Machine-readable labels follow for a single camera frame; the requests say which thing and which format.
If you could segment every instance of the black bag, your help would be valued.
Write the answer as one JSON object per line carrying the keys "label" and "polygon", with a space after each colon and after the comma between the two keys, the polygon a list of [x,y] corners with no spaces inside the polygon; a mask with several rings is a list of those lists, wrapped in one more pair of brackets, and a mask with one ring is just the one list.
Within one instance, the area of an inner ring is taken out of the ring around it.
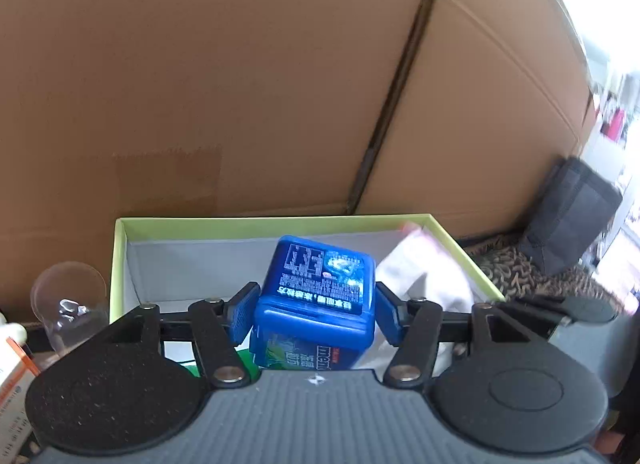
{"label": "black bag", "polygon": [[576,157],[546,189],[518,249],[546,275],[577,263],[622,202],[622,194]]}

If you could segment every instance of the transparent plastic object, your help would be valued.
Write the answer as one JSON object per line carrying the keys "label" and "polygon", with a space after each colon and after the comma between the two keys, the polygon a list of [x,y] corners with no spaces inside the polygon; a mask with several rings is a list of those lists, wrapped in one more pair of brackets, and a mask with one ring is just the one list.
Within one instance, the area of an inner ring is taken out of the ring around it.
{"label": "transparent plastic object", "polygon": [[59,356],[109,324],[104,280],[80,262],[62,262],[42,272],[31,287],[31,308]]}

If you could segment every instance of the leopard print cloth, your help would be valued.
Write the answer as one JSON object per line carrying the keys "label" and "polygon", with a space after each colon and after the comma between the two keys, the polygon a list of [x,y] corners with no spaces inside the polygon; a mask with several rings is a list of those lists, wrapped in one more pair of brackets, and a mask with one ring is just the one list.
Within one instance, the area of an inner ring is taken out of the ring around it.
{"label": "leopard print cloth", "polygon": [[582,267],[574,266],[548,277],[513,244],[511,236],[498,235],[481,245],[466,249],[507,300],[529,295],[590,297],[608,301],[617,313],[622,311],[620,300],[593,280]]}

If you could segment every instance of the blue lid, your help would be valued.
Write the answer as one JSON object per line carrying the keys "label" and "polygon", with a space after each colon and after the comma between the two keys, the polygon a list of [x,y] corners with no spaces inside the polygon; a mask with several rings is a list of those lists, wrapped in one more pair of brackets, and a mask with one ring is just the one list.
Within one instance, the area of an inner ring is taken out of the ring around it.
{"label": "blue lid", "polygon": [[364,253],[282,237],[262,286],[254,327],[366,349],[375,322],[374,266]]}

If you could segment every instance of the blue plastic container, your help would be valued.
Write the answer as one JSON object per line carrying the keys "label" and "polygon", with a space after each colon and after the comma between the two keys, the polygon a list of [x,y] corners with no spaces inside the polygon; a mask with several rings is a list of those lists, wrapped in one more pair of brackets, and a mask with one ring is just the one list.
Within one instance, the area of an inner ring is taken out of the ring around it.
{"label": "blue plastic container", "polygon": [[250,351],[260,367],[345,370],[373,342],[373,259],[282,237],[255,309]]}

